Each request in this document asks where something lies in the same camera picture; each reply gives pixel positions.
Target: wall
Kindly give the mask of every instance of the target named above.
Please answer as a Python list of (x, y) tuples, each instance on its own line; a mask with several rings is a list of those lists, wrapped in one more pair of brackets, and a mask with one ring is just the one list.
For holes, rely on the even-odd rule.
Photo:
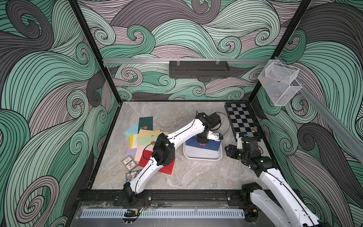
[[(79, 0), (104, 58), (269, 59), (300, 1)], [(168, 65), (112, 64), (124, 100), (241, 100), (263, 65), (231, 65), (228, 79), (170, 79)]]
[(0, 222), (64, 226), (117, 103), (67, 0), (1, 1), (0, 39)]
[[(363, 142), (363, 2), (310, 7), (281, 57)], [(363, 164), (301, 94), (272, 106), (264, 89), (253, 101), (286, 179), (304, 202), (333, 226), (363, 224)]]

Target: black and white checkerboard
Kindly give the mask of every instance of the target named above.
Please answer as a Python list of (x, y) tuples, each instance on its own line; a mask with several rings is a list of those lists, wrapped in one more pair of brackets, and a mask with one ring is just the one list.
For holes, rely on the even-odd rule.
[(248, 137), (260, 137), (258, 132), (252, 132), (255, 123), (244, 103), (226, 104), (226, 111), (231, 120), (234, 135), (247, 134)]

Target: gray marble surface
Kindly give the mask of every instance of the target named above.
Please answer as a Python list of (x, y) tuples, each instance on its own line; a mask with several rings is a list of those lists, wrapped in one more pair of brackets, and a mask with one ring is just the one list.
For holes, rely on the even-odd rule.
[[(124, 134), (139, 117), (154, 117), (153, 129), (172, 133), (195, 117), (196, 110), (210, 115), (219, 111), (225, 113), (224, 102), (124, 102), (111, 134), (103, 160), (92, 189), (122, 189), (126, 182), (126, 168), (122, 160), (127, 157), (127, 140)], [(228, 119), (222, 115), (221, 133), (229, 127)], [(175, 165), (171, 175), (158, 172), (149, 181), (146, 189), (241, 189), (242, 184), (257, 182), (264, 189), (266, 185), (255, 173), (239, 160), (226, 156), (224, 147), (236, 142), (229, 129), (222, 140), (223, 157), (219, 161), (197, 161), (183, 154), (183, 146), (175, 151)], [(263, 141), (259, 142), (264, 155), (269, 156)]]

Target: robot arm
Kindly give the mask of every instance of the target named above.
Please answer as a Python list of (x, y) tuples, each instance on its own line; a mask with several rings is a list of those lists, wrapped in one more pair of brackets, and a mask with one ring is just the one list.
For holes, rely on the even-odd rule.
[(237, 146), (225, 147), (227, 156), (240, 160), (253, 170), (274, 194), (281, 209), (257, 183), (242, 185), (241, 200), (257, 205), (276, 226), (311, 227), (322, 222), (313, 214), (282, 177), (275, 163), (261, 156), (257, 140), (253, 137), (237, 137)]
[(209, 131), (219, 123), (221, 123), (221, 119), (216, 113), (209, 116), (205, 113), (198, 113), (193, 121), (178, 131), (168, 135), (160, 134), (156, 139), (151, 158), (146, 166), (135, 179), (125, 183), (123, 186), (124, 195), (128, 203), (135, 203), (137, 194), (145, 189), (147, 182), (156, 172), (174, 161), (175, 150), (185, 141), (195, 135), (205, 143), (208, 142), (208, 139), (219, 141), (221, 138)]

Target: black frame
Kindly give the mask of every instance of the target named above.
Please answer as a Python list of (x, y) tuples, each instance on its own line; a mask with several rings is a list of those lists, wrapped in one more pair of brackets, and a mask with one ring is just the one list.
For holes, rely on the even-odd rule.
[[(279, 202), (270, 190), (264, 190), (266, 194), (277, 205)], [(301, 198), (298, 190), (294, 190), (295, 193)], [(236, 206), (238, 209), (244, 210), (260, 210), (255, 205), (244, 205), (238, 199), (241, 190), (147, 190), (143, 191), (142, 198), (146, 199), (149, 204), (153, 204), (153, 207), (160, 208), (165, 203), (181, 203), (186, 204), (188, 202), (218, 202), (227, 204), (228, 206)], [(77, 198), (72, 207), (72, 216), (68, 217), (65, 226), (70, 226), (77, 208), (82, 202), (95, 202), (102, 203), (108, 201), (109, 204), (114, 206), (122, 206), (123, 208), (140, 208), (143, 206), (143, 201), (139, 200), (135, 205), (128, 206), (120, 202), (122, 200), (122, 190), (80, 190)]]
[[(72, 208), (72, 216), (68, 217), (66, 226), (69, 226), (73, 220), (73, 216), (76, 212), (76, 209), (79, 205), (80, 202), (84, 202), (84, 201), (95, 201), (95, 202), (103, 202), (103, 201), (112, 201), (112, 202), (116, 202), (116, 201), (121, 201), (121, 199), (118, 197), (119, 195), (122, 194), (122, 190), (91, 190), (93, 182), (95, 180), (95, 177), (97, 175), (99, 166), (101, 164), (102, 158), (103, 158), (103, 154), (106, 150), (108, 141), (110, 139), (112, 130), (114, 128), (114, 125), (116, 123), (117, 117), (119, 115), (119, 112), (121, 110), (121, 106), (123, 101), (128, 101), (128, 100), (122, 100), (120, 98), (120, 96), (118, 95), (117, 89), (112, 81), (112, 77), (111, 74), (109, 72), (109, 70), (105, 67), (105, 65), (103, 64), (103, 60), (102, 60), (102, 56), (101, 53), (99, 52), (97, 45), (93, 39), (92, 33), (88, 27), (88, 24), (83, 16), (83, 13), (79, 7), (79, 4), (77, 2), (77, 0), (68, 0), (69, 4), (85, 34), (85, 37), (90, 45), (91, 50), (93, 51), (97, 62), (100, 65), (100, 68), (112, 90), (113, 95), (115, 96), (117, 102), (119, 103), (119, 106), (116, 110), (116, 113), (114, 115), (114, 118), (112, 120), (111, 126), (108, 130), (106, 139), (102, 145), (102, 149), (100, 151), (98, 160), (96, 162), (96, 165), (93, 169), (92, 175), (90, 177), (87, 189), (83, 189), (79, 191), (79, 194), (75, 200), (75, 203), (73, 205)], [(275, 57), (279, 56), (282, 52), (282, 50), (284, 49), (286, 43), (288, 42), (289, 38), (291, 37), (291, 35), (293, 34), (293, 32), (295, 31), (295, 28), (297, 27), (299, 21), (301, 20), (303, 14), (305, 13), (306, 9), (308, 8), (309, 4), (310, 4), (311, 0), (302, 0), (295, 15), (293, 16), (293, 18), (290, 21), (290, 24), (286, 30), (286, 32), (284, 33), (282, 39), (280, 40), (279, 44), (277, 45), (271, 59), (275, 59)], [(138, 102), (138, 101), (142, 101), (142, 102), (226, 102), (226, 103), (245, 103), (248, 110), (251, 113), (252, 119), (254, 120), (254, 122), (256, 123), (258, 132), (260, 134), (260, 139), (262, 138), (265, 142), (266, 148), (271, 156), (271, 159), (277, 164), (278, 168), (280, 168), (276, 157), (269, 145), (269, 143), (266, 140), (266, 136), (263, 133), (263, 130), (260, 126), (260, 123), (257, 121), (256, 119), (256, 115), (254, 113), (253, 108), (251, 107), (251, 103), (254, 100), (254, 98), (257, 95), (257, 92), (259, 91), (261, 87), (261, 84), (259, 82), (257, 82), (253, 92), (250, 94), (250, 96), (248, 97), (248, 99), (242, 99), (242, 100), (238, 100), (238, 101), (233, 101), (233, 100), (129, 100), (130, 102)], [(178, 201), (183, 201), (183, 202), (210, 202), (210, 201), (220, 201), (220, 202), (226, 202), (229, 205), (233, 206), (233, 205), (237, 205), (240, 209), (248, 209), (250, 208), (250, 206), (245, 206), (241, 203), (238, 203), (238, 201), (235, 199), (235, 196), (237, 194), (240, 193), (241, 190), (144, 190), (141, 193), (141, 196), (144, 196), (145, 199), (148, 199), (148, 197), (152, 197), (152, 199), (150, 200), (150, 202), (158, 202), (159, 204), (163, 203), (163, 202), (178, 202)], [(265, 190), (266, 193), (268, 194), (268, 196), (275, 200), (275, 202), (277, 202), (277, 200), (274, 198), (273, 194), (269, 191), (269, 190)]]
[(73, 10), (73, 13), (75, 14), (79, 25), (81, 26), (81, 29), (83, 31), (83, 33), (85, 34), (85, 37), (90, 45), (90, 48), (94, 54), (94, 56), (96, 57), (96, 60), (102, 70), (103, 75), (105, 76), (112, 93), (115, 96), (115, 99), (117, 100), (118, 104), (121, 105), (122, 104), (122, 100), (120, 98), (120, 95), (117, 92), (116, 86), (112, 81), (112, 77), (111, 74), (109, 72), (109, 70), (105, 67), (105, 65), (103, 64), (103, 60), (102, 60), (102, 55), (99, 51), (99, 49), (97, 48), (96, 42), (93, 39), (92, 33), (90, 28), (88, 27), (88, 24), (86, 22), (85, 17), (83, 16), (83, 13), (81, 11), (81, 8), (79, 7), (79, 4), (77, 2), (77, 0), (68, 0), (69, 4)]
[(105, 141), (103, 142), (102, 144), (102, 148), (101, 148), (101, 151), (99, 152), (99, 155), (98, 155), (98, 159), (96, 161), (96, 164), (95, 166), (93, 167), (93, 171), (92, 171), (92, 174), (91, 174), (91, 177), (90, 177), (90, 180), (88, 182), (88, 185), (87, 185), (87, 189), (92, 189), (92, 186), (93, 186), (93, 182), (94, 180), (96, 179), (96, 175), (97, 175), (97, 172), (98, 172), (98, 169), (99, 169), (99, 166), (101, 165), (101, 162), (102, 162), (102, 159), (103, 159), (103, 154), (105, 153), (106, 151), (106, 147), (107, 147), (107, 144), (109, 143), (109, 139), (111, 137), (111, 133), (113, 131), (113, 128), (116, 124), (116, 121), (117, 121), (117, 117), (118, 117), (118, 114), (120, 113), (120, 110), (121, 110), (121, 107), (122, 107), (122, 104), (119, 105), (116, 109), (116, 112), (115, 112), (115, 115), (114, 115), (114, 118), (112, 119), (112, 122), (111, 122), (111, 125), (110, 125), (110, 128), (107, 132), (107, 135), (106, 135), (106, 138), (105, 138)]

